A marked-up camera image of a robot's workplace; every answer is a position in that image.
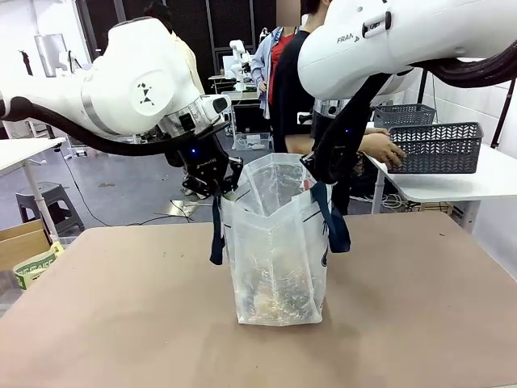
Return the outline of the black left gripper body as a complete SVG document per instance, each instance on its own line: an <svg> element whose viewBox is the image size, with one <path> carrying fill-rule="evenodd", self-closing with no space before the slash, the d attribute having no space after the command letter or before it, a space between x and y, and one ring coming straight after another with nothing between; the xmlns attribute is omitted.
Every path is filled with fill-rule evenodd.
<svg viewBox="0 0 517 388"><path fill-rule="evenodd" d="M213 175L220 184L229 163L217 135L195 139L180 150L165 153L165 157L171 166L181 167L187 174Z"/></svg>

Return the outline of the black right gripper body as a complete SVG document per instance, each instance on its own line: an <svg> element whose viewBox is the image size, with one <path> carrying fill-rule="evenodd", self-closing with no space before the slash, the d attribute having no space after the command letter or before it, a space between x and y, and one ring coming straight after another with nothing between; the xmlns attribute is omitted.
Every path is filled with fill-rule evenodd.
<svg viewBox="0 0 517 388"><path fill-rule="evenodd" d="M340 180L350 177L353 166L357 163L357 152L364 133L365 119L359 116L334 119L313 117L313 152L320 181L321 168L326 164L335 164L342 168L343 177Z"/></svg>

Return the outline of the person left hand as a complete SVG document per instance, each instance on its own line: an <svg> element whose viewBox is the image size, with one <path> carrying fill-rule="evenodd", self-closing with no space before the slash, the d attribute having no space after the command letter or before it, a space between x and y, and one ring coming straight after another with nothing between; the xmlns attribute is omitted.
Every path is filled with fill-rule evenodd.
<svg viewBox="0 0 517 388"><path fill-rule="evenodd" d="M406 158L406 153L384 133L371 133L363 136L359 151L388 167L399 167Z"/></svg>

